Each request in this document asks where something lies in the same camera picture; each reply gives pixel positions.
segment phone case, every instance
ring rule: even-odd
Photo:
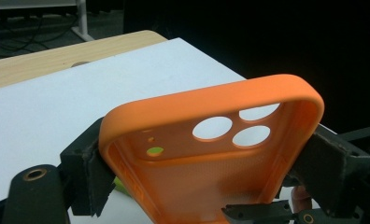
[[[303,79],[273,75],[120,105],[99,148],[154,223],[227,223],[271,203],[323,114]]]

